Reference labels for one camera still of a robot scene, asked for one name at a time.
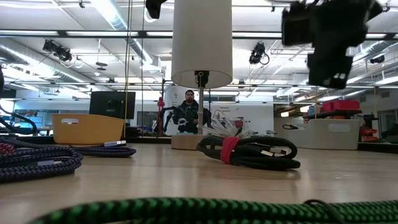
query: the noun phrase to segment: wooden table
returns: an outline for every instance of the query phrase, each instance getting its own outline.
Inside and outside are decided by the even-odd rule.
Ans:
[[[57,208],[135,197],[233,198],[272,203],[398,199],[398,155],[300,149],[297,171],[229,166],[198,151],[136,144],[132,158],[86,157],[74,175],[0,185],[2,224]]]

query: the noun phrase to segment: blue braided cable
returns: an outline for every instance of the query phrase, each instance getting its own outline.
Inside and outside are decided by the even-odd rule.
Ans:
[[[46,146],[6,138],[0,142],[7,148],[7,153],[0,154],[0,183],[71,174],[81,166],[83,156],[129,157],[136,153],[130,147]],[[42,161],[50,162],[41,165]]]

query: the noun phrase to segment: computer monitor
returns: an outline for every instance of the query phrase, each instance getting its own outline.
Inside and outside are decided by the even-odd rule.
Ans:
[[[134,119],[136,93],[128,92],[127,118]],[[91,93],[90,114],[124,119],[126,93],[116,91],[94,91]]]

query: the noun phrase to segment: lamp pole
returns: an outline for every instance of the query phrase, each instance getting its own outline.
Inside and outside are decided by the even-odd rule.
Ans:
[[[195,71],[195,81],[199,89],[199,110],[198,110],[198,124],[203,125],[203,92],[209,80],[210,71]],[[198,134],[203,134],[202,129],[198,129]]]

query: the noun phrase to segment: usb connector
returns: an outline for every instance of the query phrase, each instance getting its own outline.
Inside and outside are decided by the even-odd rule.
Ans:
[[[113,141],[104,143],[104,147],[114,147],[114,146],[125,146],[127,144],[126,140]]]

